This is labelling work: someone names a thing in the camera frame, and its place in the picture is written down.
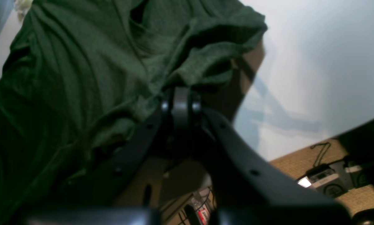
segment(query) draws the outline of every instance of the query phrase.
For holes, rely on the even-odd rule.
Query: screw hole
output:
[[[254,176],[259,176],[259,172],[256,170],[251,169],[249,172]]]
[[[122,174],[123,174],[123,170],[122,170],[122,168],[120,168],[120,167],[116,167],[116,168],[113,170],[113,174],[114,174],[115,176],[122,175]]]
[[[145,206],[145,207],[150,206],[151,196],[152,196],[152,186],[150,184],[148,184],[145,187],[145,190],[144,190],[143,206]]]

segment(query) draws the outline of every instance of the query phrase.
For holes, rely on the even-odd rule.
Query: carpeted floor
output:
[[[322,143],[325,142],[330,142],[331,147],[324,155],[322,163],[337,161],[347,155],[345,149],[337,140],[325,140]],[[293,152],[290,155],[278,158],[272,161],[271,164],[293,179],[298,179],[304,175],[307,170],[313,167],[313,163],[321,149],[321,146],[314,149],[307,147]],[[346,205],[351,215],[354,215],[359,211],[374,208],[374,188],[372,185],[368,185],[362,188],[353,189],[340,196],[338,200]]]

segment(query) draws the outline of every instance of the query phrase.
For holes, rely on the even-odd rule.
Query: floor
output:
[[[337,140],[330,139],[325,140],[322,143],[325,142],[330,142],[331,146],[324,155],[322,163],[337,161],[347,155],[344,147]],[[314,161],[320,150],[321,147],[313,149],[307,147],[273,160],[271,161],[271,164],[289,175],[291,178],[297,179],[313,167]],[[338,197],[337,201],[340,201],[345,205],[351,215],[365,209],[374,208],[374,188],[372,185],[368,185],[362,188],[352,189],[348,193]],[[181,221],[180,217],[176,215],[170,222],[168,222],[168,225],[182,225],[183,223]]]

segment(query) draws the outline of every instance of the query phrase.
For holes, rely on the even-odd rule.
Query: power cord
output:
[[[208,193],[208,195],[206,196],[206,198],[205,198],[205,200],[204,200],[204,202],[201,204],[201,206],[196,210],[196,212],[198,212],[204,205],[205,205],[205,203],[208,201],[208,199],[209,199],[209,196],[211,195],[211,189],[209,189],[209,193]],[[179,224],[177,224],[177,225],[185,225],[185,221],[187,221],[187,219],[191,219],[191,216],[193,216],[193,215],[190,215],[189,217],[186,217],[186,218],[184,218]]]
[[[186,215],[186,213],[184,212],[184,210],[182,210],[181,213],[183,213],[184,218],[187,217],[187,215]]]
[[[317,167],[321,164],[324,155],[327,153],[328,149],[331,147],[331,143],[326,142],[326,143],[315,144],[311,146],[311,149],[314,149],[318,146],[323,146],[323,147],[320,150],[319,154],[317,155],[316,160],[313,163],[313,167]]]

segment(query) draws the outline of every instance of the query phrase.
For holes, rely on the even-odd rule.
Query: black plastic part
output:
[[[374,208],[355,214],[352,218],[354,225],[374,225]]]
[[[265,224],[351,223],[342,205],[299,186],[264,161],[221,114],[209,108],[203,114],[218,143],[213,152],[216,160],[202,161],[211,175],[218,206],[224,208],[217,214],[217,224],[254,224],[257,220]]]
[[[347,172],[351,178],[354,188],[361,188],[374,183],[374,161],[366,159],[354,160],[351,156],[344,157],[345,167],[351,168],[354,166],[361,166],[361,170],[355,172]]]
[[[191,205],[184,206],[184,212],[186,212],[186,216],[188,218],[188,222],[190,225],[201,225],[197,211]]]
[[[88,177],[53,195],[45,205],[105,206],[127,187],[146,159],[161,128],[162,112],[155,111],[136,131],[132,139],[112,158],[99,165]]]
[[[173,99],[173,131],[178,151],[188,151],[191,129],[190,129],[190,99],[187,88],[177,87]]]
[[[144,207],[148,207],[150,205],[151,197],[152,197],[152,186],[148,184],[144,190],[144,198],[143,198],[143,204],[142,204]]]
[[[357,163],[374,161],[374,120],[340,135],[338,139]],[[373,180],[374,171],[364,172]]]
[[[44,211],[29,217],[29,225],[160,225],[157,211],[148,208],[90,208]]]

